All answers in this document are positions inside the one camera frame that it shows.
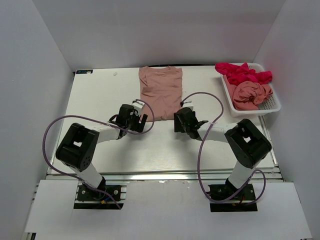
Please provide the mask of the dusty pink t shirt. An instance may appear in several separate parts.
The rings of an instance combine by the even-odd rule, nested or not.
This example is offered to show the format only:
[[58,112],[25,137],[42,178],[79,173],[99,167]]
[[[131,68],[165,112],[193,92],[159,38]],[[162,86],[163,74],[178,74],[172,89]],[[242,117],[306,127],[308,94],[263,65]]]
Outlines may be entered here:
[[167,121],[174,119],[174,113],[180,109],[183,94],[183,71],[181,68],[141,67],[138,71],[140,99],[149,106],[143,113],[147,121]]

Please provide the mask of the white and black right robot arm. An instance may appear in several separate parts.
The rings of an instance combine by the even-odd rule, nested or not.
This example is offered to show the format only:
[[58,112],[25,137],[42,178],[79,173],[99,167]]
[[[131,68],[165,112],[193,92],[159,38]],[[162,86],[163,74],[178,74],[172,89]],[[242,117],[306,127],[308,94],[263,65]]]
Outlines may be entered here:
[[173,114],[174,131],[186,133],[191,139],[200,141],[197,160],[197,173],[200,173],[202,149],[206,141],[227,143],[237,162],[226,179],[226,195],[236,200],[244,193],[244,186],[257,165],[272,150],[271,143],[249,119],[236,123],[216,123],[199,121],[196,112],[183,107]]

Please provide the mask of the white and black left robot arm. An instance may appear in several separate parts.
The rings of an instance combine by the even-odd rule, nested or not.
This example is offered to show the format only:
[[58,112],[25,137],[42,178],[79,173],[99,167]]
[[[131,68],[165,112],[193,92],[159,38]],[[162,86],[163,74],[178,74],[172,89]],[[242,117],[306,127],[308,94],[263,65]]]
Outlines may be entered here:
[[142,114],[144,107],[142,101],[122,104],[118,114],[110,118],[107,124],[86,127],[75,122],[59,144],[55,157],[89,185],[88,193],[94,199],[99,200],[106,193],[106,181],[92,164],[97,145],[120,140],[127,132],[141,134],[148,118]]

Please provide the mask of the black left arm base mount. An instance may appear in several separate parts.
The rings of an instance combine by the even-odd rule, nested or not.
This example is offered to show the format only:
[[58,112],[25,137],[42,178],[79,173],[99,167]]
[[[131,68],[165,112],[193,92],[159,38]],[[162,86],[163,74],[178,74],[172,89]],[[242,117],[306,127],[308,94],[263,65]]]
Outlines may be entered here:
[[[104,191],[111,195],[122,208],[126,190],[127,187],[124,185],[106,185]],[[93,191],[82,184],[77,188],[73,208],[75,210],[120,210],[108,195]]]

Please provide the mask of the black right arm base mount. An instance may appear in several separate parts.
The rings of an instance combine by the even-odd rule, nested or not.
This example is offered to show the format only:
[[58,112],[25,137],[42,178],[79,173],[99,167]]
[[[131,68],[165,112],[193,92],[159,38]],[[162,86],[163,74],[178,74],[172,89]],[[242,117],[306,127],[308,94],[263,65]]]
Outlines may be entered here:
[[[232,191],[225,184],[208,185],[209,191],[206,193],[215,201],[222,201],[232,195]],[[235,212],[257,212],[256,203],[251,203],[256,199],[255,190],[252,184],[247,184],[244,189],[234,198],[224,203],[210,202],[211,213],[235,213]]]

